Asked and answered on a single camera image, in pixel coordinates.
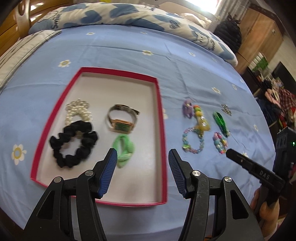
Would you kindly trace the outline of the person's right hand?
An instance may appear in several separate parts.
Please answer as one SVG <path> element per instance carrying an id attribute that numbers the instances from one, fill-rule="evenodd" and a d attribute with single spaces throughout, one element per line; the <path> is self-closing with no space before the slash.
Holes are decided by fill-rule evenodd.
<path id="1" fill-rule="evenodd" d="M 259 216 L 259 226 L 264 240 L 270 240 L 280 228 L 287 215 L 280 216 L 280 201 L 278 199 L 271 206 L 268 206 L 267 202 L 263 202 L 259 210 Z"/>

